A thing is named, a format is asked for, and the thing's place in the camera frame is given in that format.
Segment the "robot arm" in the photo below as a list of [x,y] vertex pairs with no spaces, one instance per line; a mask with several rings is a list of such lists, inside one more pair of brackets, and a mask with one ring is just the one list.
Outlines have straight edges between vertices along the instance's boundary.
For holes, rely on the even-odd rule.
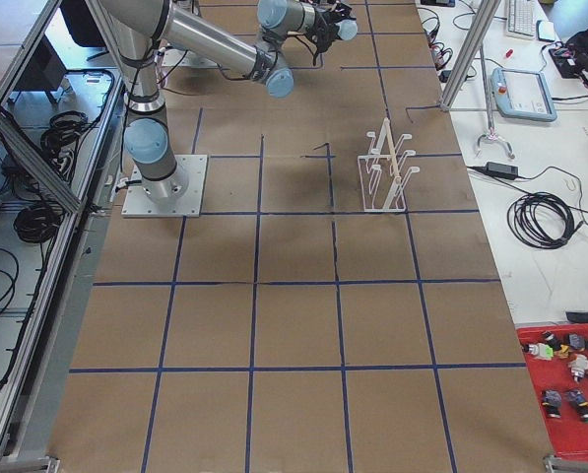
[[126,88],[124,145],[145,195],[160,203],[179,198],[190,183],[166,124],[166,52],[177,52],[178,61],[191,68],[217,68],[230,80],[262,84],[280,99],[294,87],[282,51],[288,38],[308,39],[319,56],[334,41],[358,33],[352,8],[342,1],[261,1],[252,44],[205,20],[196,1],[91,1],[88,6]]

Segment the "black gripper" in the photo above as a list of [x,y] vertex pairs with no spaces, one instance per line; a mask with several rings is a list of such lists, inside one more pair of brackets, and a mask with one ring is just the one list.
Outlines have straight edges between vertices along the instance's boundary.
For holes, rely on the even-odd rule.
[[317,3],[314,6],[315,20],[312,27],[312,43],[316,54],[326,52],[336,38],[335,24],[345,19],[352,19],[353,9],[345,2]]

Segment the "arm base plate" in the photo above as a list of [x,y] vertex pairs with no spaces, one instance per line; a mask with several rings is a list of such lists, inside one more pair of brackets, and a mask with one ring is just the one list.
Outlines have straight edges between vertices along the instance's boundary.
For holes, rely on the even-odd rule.
[[175,218],[200,216],[208,155],[176,155],[174,174],[165,180],[143,178],[137,166],[131,179],[140,183],[127,188],[122,216],[125,218]]

